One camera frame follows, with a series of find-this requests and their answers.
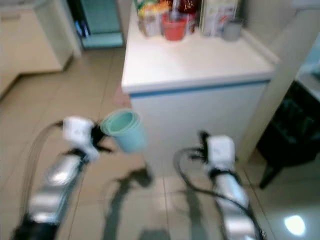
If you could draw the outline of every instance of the red cup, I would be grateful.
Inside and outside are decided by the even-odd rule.
[[[186,32],[187,19],[179,17],[170,19],[168,13],[162,15],[162,27],[164,37],[169,41],[180,41],[184,38]]]

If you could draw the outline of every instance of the blue trim strip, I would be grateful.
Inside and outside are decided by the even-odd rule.
[[[154,97],[159,95],[184,94],[184,93],[197,92],[197,91],[219,90],[219,89],[242,87],[242,86],[260,85],[260,84],[267,84],[268,82],[270,82],[270,80],[248,81],[248,82],[230,83],[230,84],[223,84],[223,85],[197,86],[197,87],[189,87],[189,88],[185,87],[185,88],[167,89],[167,90],[159,90],[159,91],[135,92],[135,93],[131,93],[130,97],[131,98],[147,98],[147,97]]]

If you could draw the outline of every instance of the chair leg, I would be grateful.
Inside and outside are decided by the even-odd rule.
[[[263,177],[262,177],[262,180],[260,182],[259,187],[261,189],[264,189],[276,177],[276,175],[278,175],[281,172],[281,170],[282,170],[281,167],[273,168],[273,167],[267,165],[265,167]]]

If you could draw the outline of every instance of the light blue cup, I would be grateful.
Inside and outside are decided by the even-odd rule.
[[[125,153],[142,151],[147,139],[140,117],[131,109],[121,109],[111,113],[100,124],[101,131],[116,141]]]

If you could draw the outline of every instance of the tiled floor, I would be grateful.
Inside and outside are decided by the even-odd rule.
[[[9,239],[18,222],[21,184],[32,141],[41,129],[70,115],[102,119],[119,108],[113,96],[121,81],[124,49],[86,52],[65,72],[23,77],[1,101],[0,234]],[[111,141],[106,144],[115,147]],[[37,166],[34,187],[45,169],[68,146],[61,133],[47,140]],[[265,161],[255,152],[239,171],[252,207],[269,240],[320,238],[320,163],[285,170],[267,189],[260,181]],[[59,240],[219,240],[219,214],[209,196],[187,190],[177,176],[145,176],[140,154],[103,154],[87,169]],[[209,188],[206,178],[194,181]],[[299,215],[306,225],[294,236],[284,218]]]

